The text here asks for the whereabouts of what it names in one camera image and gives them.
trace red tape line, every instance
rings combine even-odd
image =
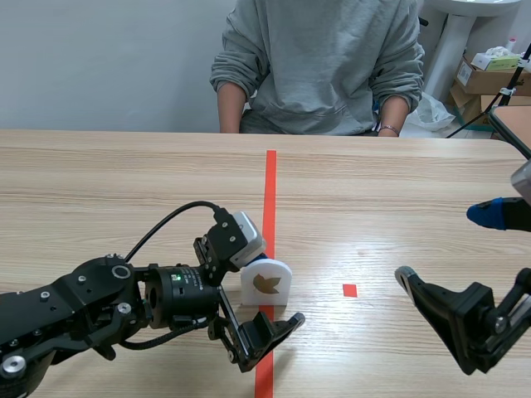
[[[267,151],[265,159],[265,190],[262,235],[267,242],[265,254],[275,258],[275,219],[276,219],[276,151]],[[261,305],[267,317],[275,319],[275,307]],[[274,357],[270,352],[256,366],[255,398],[273,398]]]

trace hoodie sleeve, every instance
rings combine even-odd
[[[218,91],[225,83],[232,82],[249,99],[265,79],[268,65],[255,0],[238,0],[227,18],[223,51],[212,65],[212,87]]]
[[[392,96],[402,97],[413,112],[422,96],[422,58],[418,43],[417,0],[400,0],[397,14],[371,77],[374,98],[382,106]]]

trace sink pedestal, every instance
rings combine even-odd
[[[448,16],[424,84],[424,91],[441,102],[450,92],[475,20],[476,17]]]

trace wooden table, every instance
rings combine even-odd
[[[487,284],[500,299],[529,266],[530,235],[465,217],[471,204],[515,194],[509,178],[524,159],[495,141],[2,131],[0,291],[125,253],[193,200],[248,211],[261,226],[268,149],[278,151],[276,256],[294,271],[277,314],[307,319],[275,351],[276,398],[529,395],[529,336],[488,376],[467,377],[393,275],[410,265],[454,290]],[[209,211],[185,213],[135,264],[196,264],[192,240],[212,224]],[[256,308],[238,308],[238,283],[230,274],[224,285],[246,320]],[[34,396],[254,396],[254,372],[230,366],[205,331],[117,351],[114,362],[86,352],[50,369]]]
[[[508,143],[531,158],[531,106],[500,106],[490,112],[489,119]]]

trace red square marker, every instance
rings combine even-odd
[[[358,287],[355,284],[344,284],[343,294],[345,297],[358,297]]]

